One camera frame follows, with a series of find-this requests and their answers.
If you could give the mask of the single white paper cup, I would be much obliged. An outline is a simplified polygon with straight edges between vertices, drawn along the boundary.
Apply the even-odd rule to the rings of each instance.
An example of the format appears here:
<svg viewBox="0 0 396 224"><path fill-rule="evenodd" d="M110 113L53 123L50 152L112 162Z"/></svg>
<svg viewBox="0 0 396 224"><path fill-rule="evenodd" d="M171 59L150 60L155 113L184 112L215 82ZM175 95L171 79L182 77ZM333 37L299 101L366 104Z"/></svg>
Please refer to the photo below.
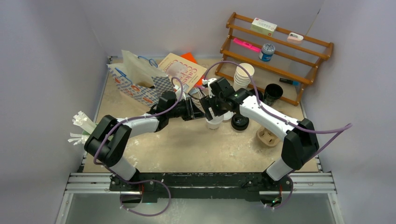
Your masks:
<svg viewBox="0 0 396 224"><path fill-rule="evenodd" d="M216 117L216 118L213 118L212 120L205 119L205 121L206 121L206 127L209 130L215 131L220 127L220 124L223 122L223 118Z"/></svg>

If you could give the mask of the checkered paper bakery bag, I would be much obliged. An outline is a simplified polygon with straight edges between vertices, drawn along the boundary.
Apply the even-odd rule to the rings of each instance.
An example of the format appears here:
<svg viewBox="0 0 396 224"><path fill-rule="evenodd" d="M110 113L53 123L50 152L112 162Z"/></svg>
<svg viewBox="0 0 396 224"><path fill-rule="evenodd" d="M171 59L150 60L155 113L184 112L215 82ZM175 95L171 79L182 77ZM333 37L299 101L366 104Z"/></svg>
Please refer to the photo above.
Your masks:
<svg viewBox="0 0 396 224"><path fill-rule="evenodd" d="M122 50L122 59L121 63L107 65L120 92L151 107L165 91L173 91L170 78L148 60L126 50Z"/></svg>

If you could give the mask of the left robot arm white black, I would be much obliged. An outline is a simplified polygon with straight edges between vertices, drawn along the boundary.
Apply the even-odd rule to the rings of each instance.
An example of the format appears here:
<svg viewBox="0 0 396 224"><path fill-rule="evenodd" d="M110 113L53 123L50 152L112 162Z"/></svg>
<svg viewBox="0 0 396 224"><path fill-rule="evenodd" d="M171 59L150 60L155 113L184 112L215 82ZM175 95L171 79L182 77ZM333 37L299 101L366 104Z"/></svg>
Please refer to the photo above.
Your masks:
<svg viewBox="0 0 396 224"><path fill-rule="evenodd" d="M123 155L128 140L140 134L158 132L172 118L189 121L204 117L205 114L189 98L178 100L176 93L165 91L144 115L128 121L104 116L84 144L84 150L117 174L126 190L133 191L139 186L139 170Z"/></svg>

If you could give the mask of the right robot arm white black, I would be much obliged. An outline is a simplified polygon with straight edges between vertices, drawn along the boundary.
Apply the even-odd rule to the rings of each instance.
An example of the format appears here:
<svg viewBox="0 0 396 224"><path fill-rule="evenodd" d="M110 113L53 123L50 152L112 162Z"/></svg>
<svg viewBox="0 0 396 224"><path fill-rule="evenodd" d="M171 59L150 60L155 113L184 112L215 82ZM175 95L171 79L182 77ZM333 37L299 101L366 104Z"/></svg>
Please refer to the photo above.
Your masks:
<svg viewBox="0 0 396 224"><path fill-rule="evenodd" d="M235 91L223 77L204 79L202 83L209 90L200 100L208 120L234 112L254 120L283 142L281 157L264 171L262 183L266 189L275 189L285 175L299 170L318 151L318 139L310 120L288 117L244 88Z"/></svg>

